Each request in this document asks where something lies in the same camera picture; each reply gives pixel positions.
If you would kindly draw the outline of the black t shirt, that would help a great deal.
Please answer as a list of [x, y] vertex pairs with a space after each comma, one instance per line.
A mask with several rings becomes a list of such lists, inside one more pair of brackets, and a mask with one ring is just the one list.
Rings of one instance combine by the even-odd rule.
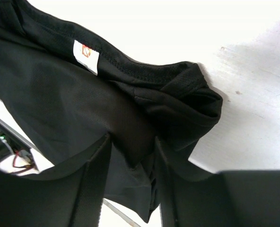
[[105, 198], [145, 222], [159, 205], [155, 137], [188, 158], [223, 103], [196, 63], [136, 62], [25, 0], [0, 0], [0, 100], [55, 165], [110, 133]]

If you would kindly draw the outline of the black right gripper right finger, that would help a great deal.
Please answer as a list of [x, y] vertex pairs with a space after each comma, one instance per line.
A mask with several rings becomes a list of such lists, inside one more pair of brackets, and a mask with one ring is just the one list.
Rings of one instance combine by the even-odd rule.
[[165, 227], [280, 227], [280, 170], [205, 171], [155, 140]]

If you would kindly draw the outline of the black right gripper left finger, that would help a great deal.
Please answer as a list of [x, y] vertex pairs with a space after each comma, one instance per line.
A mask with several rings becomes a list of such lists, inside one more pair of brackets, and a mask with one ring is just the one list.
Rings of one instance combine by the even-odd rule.
[[39, 174], [0, 171], [0, 227], [98, 226], [111, 148], [106, 134]]

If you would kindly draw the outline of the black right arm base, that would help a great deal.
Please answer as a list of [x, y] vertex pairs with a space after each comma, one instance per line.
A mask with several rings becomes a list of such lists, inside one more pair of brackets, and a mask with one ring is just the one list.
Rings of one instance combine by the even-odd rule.
[[13, 134], [0, 128], [0, 170], [8, 173], [23, 174], [38, 171], [30, 148]]

